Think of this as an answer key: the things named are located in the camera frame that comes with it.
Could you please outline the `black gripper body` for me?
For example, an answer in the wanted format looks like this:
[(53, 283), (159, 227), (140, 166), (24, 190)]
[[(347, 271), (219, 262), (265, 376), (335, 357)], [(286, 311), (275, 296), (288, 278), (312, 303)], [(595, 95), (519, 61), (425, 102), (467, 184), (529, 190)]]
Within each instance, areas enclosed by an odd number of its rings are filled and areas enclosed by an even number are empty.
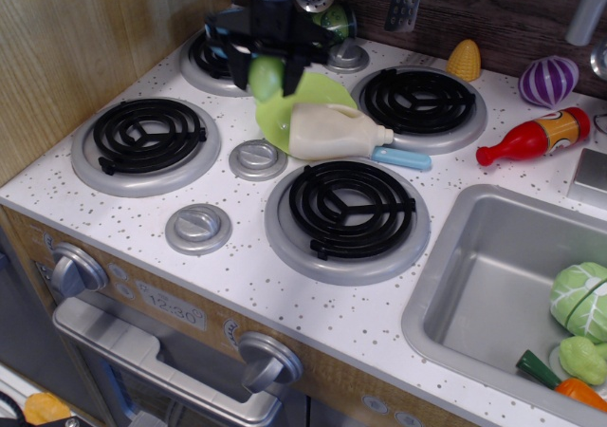
[(252, 60), (271, 56), (285, 61), (304, 55), (308, 64), (327, 62), (332, 33), (297, 9), (295, 0), (248, 0), (240, 9), (225, 9), (206, 17), (224, 47), (247, 45)]

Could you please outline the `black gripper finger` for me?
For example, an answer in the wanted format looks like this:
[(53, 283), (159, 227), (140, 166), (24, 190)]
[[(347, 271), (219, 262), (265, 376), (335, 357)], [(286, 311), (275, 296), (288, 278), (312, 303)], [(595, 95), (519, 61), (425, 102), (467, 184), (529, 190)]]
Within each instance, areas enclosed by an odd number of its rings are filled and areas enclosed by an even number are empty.
[(307, 65), (308, 61), (304, 55), (296, 54), (285, 59), (285, 72), (283, 77), (284, 96), (289, 96), (296, 92)]
[(248, 87), (248, 72), (252, 60), (252, 51), (249, 46), (227, 43), (223, 47), (227, 57), (230, 73), (234, 84), (246, 90)]

